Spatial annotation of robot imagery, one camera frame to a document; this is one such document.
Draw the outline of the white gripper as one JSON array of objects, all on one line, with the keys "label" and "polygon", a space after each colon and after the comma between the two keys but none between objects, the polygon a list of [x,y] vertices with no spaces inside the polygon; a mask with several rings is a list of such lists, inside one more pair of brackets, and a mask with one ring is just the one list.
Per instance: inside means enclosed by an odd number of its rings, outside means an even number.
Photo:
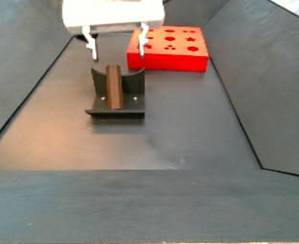
[{"label": "white gripper", "polygon": [[139,34],[140,57],[146,57],[150,27],[165,23],[163,0],[64,0],[63,19],[68,32],[84,34],[87,48],[98,60],[98,33],[132,31],[142,27]]}]

